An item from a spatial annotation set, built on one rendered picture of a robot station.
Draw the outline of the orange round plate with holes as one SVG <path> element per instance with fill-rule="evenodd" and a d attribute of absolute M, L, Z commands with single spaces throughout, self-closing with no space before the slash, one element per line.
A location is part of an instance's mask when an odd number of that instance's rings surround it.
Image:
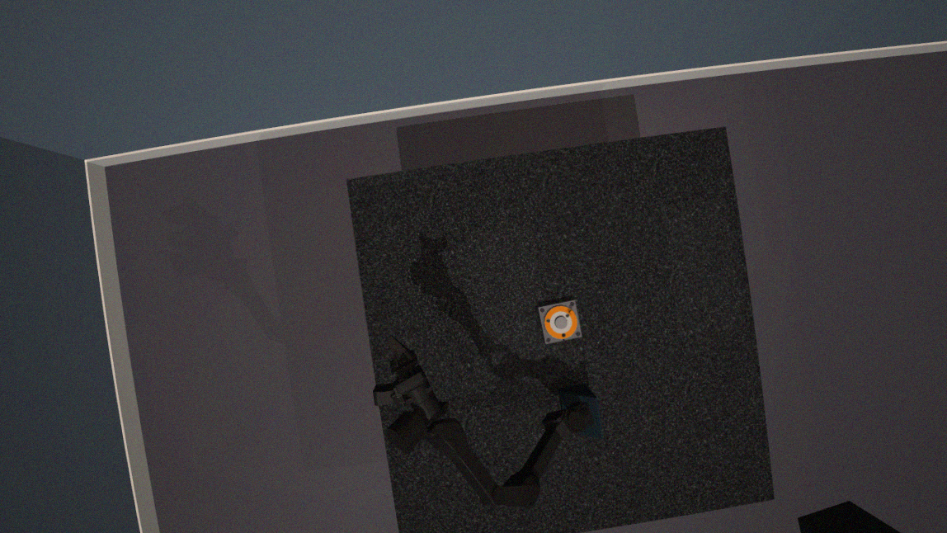
<path fill-rule="evenodd" d="M 569 314 L 568 318 L 567 318 L 567 314 Z M 567 318 L 568 325 L 564 329 L 559 329 L 555 326 L 555 319 L 558 318 L 559 316 L 564 316 L 564 318 Z M 549 322 L 546 321 L 548 320 L 548 318 L 550 320 Z M 576 327 L 577 327 L 576 314 L 573 312 L 573 310 L 571 310 L 568 307 L 564 307 L 564 306 L 554 307 L 548 312 L 548 314 L 546 314 L 545 319 L 544 319 L 544 326 L 546 330 L 548 330 L 549 335 L 551 335 L 552 337 L 555 337 L 557 339 L 568 338 L 576 330 Z M 564 333 L 567 336 L 563 337 L 562 335 Z"/>

